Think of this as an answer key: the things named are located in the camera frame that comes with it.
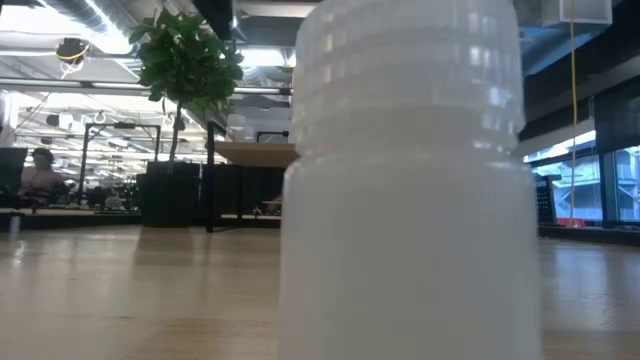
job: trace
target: pipe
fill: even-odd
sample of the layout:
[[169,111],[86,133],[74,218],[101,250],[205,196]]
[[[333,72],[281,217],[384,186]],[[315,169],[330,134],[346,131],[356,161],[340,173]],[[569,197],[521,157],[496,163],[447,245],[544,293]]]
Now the pipe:
[[91,33],[91,42],[109,54],[128,54],[130,28],[136,25],[131,15],[114,0],[41,0],[70,20],[83,24]]

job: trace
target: window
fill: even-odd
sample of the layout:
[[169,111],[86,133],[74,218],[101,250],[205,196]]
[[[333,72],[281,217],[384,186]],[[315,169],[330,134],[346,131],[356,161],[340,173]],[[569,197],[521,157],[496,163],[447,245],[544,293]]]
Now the window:
[[[571,214],[571,160],[543,165],[532,169],[540,176],[554,176],[553,195],[556,217],[569,218]],[[600,162],[597,156],[576,160],[574,218],[602,220],[600,195]]]
[[616,188],[621,221],[640,221],[640,146],[616,151]]
[[[576,136],[576,151],[582,149],[589,149],[596,146],[596,132],[589,131],[582,135]],[[555,144],[550,148],[546,148],[535,152],[533,154],[524,157],[524,162],[530,163],[533,161],[549,159],[556,156],[568,154],[573,150],[573,139],[563,141],[559,144]]]

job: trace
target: computer monitor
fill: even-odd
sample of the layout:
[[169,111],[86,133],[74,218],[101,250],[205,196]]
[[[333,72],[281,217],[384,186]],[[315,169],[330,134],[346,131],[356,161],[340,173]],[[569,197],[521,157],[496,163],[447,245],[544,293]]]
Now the computer monitor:
[[17,195],[24,161],[29,150],[21,148],[0,148],[0,195]]

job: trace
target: woman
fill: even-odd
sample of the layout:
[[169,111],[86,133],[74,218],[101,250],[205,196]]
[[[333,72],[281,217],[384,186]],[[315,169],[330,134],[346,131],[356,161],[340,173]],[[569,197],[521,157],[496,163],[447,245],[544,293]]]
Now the woman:
[[60,174],[53,171],[53,154],[43,148],[33,150],[33,164],[22,171],[22,192],[51,192],[53,188],[63,183]]

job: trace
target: black planter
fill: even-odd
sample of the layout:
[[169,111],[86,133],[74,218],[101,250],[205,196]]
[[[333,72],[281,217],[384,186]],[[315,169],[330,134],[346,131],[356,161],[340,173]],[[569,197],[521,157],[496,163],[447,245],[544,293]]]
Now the black planter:
[[138,175],[142,224],[179,228],[191,225],[200,179],[174,173]]

